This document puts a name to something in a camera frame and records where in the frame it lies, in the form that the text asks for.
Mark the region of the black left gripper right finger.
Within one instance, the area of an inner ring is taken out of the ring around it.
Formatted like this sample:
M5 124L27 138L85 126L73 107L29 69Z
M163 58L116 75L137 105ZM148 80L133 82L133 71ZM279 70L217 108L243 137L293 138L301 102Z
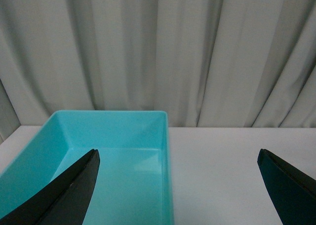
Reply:
M257 164L284 225L316 223L316 180L272 152L261 149Z

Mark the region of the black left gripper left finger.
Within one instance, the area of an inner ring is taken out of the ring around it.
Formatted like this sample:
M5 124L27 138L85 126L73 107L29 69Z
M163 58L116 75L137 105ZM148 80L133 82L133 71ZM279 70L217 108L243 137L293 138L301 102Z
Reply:
M81 225L93 195L100 156L92 149L38 193L1 218L2 225Z

